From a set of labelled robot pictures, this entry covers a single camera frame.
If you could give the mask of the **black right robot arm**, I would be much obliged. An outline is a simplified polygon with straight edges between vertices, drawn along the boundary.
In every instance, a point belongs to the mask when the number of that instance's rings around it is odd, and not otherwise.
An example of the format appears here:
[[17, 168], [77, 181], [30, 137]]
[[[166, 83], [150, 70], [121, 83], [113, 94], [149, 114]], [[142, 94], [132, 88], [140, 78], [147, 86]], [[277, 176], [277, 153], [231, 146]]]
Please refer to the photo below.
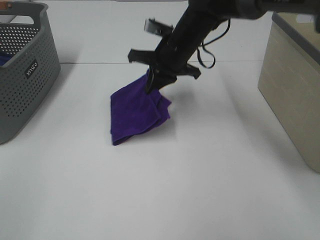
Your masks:
[[211, 31], [231, 19], [256, 20], [267, 12], [313, 15], [315, 31], [320, 30], [318, 0], [190, 0], [176, 26], [146, 19], [144, 31], [160, 36], [161, 41], [154, 51], [131, 49], [128, 60], [149, 67], [146, 93], [175, 83], [178, 76], [197, 79], [201, 72], [188, 60], [206, 46], [204, 40]]

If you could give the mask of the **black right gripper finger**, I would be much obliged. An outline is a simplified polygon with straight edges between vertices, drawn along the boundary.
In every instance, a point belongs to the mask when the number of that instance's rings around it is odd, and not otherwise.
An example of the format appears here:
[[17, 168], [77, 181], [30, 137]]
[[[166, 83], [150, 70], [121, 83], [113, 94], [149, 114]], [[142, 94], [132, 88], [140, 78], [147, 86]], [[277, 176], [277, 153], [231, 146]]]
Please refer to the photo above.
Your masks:
[[176, 81], [176, 76], [156, 74], [153, 78], [153, 88], [160, 90], [165, 86], [174, 84]]
[[153, 90], [157, 90], [157, 81], [156, 81], [156, 74], [152, 66], [149, 66], [147, 70], [147, 79], [145, 83], [145, 93], [150, 94]]

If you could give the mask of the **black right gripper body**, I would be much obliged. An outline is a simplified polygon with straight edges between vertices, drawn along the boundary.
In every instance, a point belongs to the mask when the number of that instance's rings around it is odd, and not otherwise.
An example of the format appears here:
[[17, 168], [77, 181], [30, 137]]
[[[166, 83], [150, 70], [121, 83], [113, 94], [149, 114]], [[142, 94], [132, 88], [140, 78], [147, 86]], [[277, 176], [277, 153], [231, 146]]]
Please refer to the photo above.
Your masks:
[[129, 62], [152, 66], [156, 75], [192, 76], [197, 79], [201, 72], [188, 64], [188, 60], [200, 42], [201, 39], [190, 30], [175, 29], [162, 38], [154, 51], [131, 49], [127, 57]]

